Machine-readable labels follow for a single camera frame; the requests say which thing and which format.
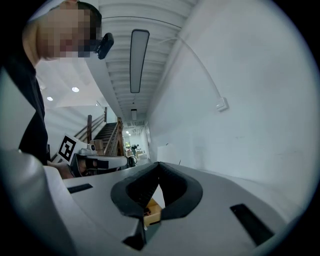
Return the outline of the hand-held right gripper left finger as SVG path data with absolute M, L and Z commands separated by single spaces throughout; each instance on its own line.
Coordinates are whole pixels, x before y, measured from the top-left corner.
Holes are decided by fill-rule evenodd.
M 143 218 L 159 185 L 159 163 L 155 162 L 117 182 L 111 189 L 112 202 L 127 217 Z

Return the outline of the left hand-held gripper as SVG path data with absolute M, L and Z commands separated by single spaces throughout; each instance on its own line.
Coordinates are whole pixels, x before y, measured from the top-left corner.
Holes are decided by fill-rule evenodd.
M 74 177 L 112 173 L 125 168 L 128 162 L 125 156 L 98 155 L 94 144 L 87 144 L 68 134 L 63 136 L 57 155 L 69 165 Z M 97 162 L 96 169 L 91 169 L 87 175 L 81 175 L 78 167 L 79 160 L 84 159 L 93 159 Z

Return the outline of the person's left hand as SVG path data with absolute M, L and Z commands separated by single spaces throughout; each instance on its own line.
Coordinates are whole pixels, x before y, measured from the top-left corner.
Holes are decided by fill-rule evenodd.
M 78 162 L 79 173 L 87 175 L 90 170 L 97 168 L 97 161 L 94 159 L 80 159 Z

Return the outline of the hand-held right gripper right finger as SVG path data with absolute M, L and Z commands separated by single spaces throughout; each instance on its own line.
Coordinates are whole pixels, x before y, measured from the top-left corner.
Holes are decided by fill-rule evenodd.
M 165 204 L 162 221 L 186 217 L 203 197 L 203 188 L 196 179 L 163 162 L 158 163 L 158 184 Z

